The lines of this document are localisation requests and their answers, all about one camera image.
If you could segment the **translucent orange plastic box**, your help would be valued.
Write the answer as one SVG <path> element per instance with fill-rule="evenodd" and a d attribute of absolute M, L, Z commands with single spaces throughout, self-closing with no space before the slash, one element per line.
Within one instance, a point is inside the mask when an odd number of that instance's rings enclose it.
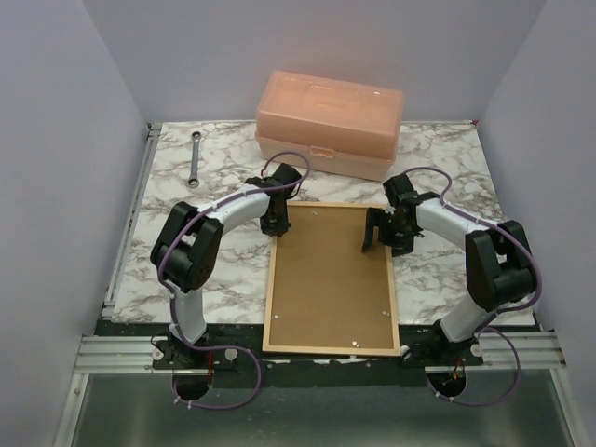
<path fill-rule="evenodd" d="M 262 155 L 302 154 L 314 170 L 382 181 L 396 156 L 401 91 L 275 71 L 256 111 Z"/>

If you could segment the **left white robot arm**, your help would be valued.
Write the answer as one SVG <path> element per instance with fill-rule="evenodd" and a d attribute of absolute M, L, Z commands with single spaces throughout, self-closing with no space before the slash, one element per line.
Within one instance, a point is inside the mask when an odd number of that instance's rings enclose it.
<path fill-rule="evenodd" d="M 252 177 L 236 192 L 203 207 L 177 203 L 169 212 L 150 260 L 157 279 L 170 294 L 169 330 L 179 341 L 174 356 L 187 368 L 206 357 L 207 331 L 203 314 L 203 286 L 213 273 L 222 239 L 253 219 L 261 232 L 281 237 L 291 228 L 287 202 L 305 176 L 282 163 L 270 176 Z"/>

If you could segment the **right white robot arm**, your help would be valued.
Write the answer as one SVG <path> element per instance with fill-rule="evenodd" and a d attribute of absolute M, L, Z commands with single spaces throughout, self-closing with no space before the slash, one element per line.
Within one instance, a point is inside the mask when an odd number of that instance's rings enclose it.
<path fill-rule="evenodd" d="M 367 209 L 363 251 L 379 241 L 394 257 L 410 254 L 415 239 L 428 231 L 465 253 L 467 296 L 407 352 L 413 359 L 450 364 L 462 354 L 462 344 L 497 315 L 522 308 L 523 299 L 540 292 L 525 231 L 516 221 L 476 217 L 449 204 L 443 193 L 420 194 L 407 173 L 386 180 L 383 188 L 387 206 Z"/>

